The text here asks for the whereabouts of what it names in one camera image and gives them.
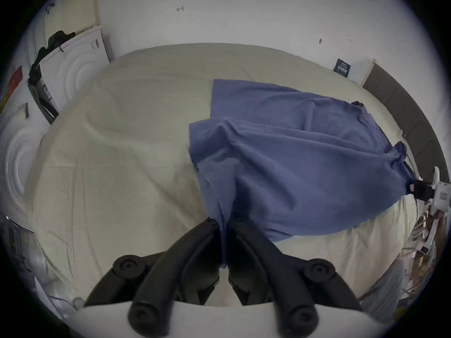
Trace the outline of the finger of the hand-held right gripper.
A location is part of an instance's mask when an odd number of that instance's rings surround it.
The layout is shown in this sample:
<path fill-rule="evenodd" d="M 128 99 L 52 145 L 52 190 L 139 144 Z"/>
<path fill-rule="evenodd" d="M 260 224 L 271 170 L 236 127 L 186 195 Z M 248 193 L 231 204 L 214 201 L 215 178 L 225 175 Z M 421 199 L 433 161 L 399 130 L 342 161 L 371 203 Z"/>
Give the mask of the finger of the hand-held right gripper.
<path fill-rule="evenodd" d="M 411 159 L 409 157 L 409 149 L 405 142 L 402 142 L 402 158 L 403 158 L 403 177 L 405 184 L 414 184 L 419 180 L 418 175 L 415 173 L 414 169 L 409 163 Z"/>

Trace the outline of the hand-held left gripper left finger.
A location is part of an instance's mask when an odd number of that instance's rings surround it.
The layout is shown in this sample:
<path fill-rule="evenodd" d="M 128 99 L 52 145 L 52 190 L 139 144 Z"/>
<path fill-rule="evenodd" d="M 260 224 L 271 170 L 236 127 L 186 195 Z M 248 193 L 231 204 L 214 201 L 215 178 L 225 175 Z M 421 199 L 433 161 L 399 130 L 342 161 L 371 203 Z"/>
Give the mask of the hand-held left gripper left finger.
<path fill-rule="evenodd" d="M 142 337 L 163 337 L 175 301 L 205 305 L 219 282 L 221 263 L 219 224 L 208 218 L 164 252 L 117 258 L 84 307 L 131 301 L 131 328 Z"/>

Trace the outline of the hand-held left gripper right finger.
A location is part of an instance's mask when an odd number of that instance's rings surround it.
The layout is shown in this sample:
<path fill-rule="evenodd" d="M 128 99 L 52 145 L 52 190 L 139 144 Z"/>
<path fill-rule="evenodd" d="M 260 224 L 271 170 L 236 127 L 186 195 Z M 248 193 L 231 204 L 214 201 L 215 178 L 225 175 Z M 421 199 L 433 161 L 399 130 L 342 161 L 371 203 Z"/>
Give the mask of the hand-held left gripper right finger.
<path fill-rule="evenodd" d="M 284 337 L 305 338 L 319 325 L 315 305 L 362 312 L 358 299 L 324 259 L 283 254 L 250 220 L 227 233 L 228 280 L 243 306 L 273 302 Z"/>

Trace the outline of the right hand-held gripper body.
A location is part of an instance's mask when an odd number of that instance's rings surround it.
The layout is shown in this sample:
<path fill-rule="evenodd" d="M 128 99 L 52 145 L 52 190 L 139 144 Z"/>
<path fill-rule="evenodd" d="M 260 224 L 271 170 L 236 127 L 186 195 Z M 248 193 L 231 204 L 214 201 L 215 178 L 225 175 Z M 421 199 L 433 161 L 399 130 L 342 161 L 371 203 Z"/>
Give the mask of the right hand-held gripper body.
<path fill-rule="evenodd" d="M 409 186 L 415 199 L 430 202 L 431 207 L 439 211 L 450 211 L 451 185 L 440 180 L 440 169 L 435 166 L 432 183 L 417 180 Z"/>

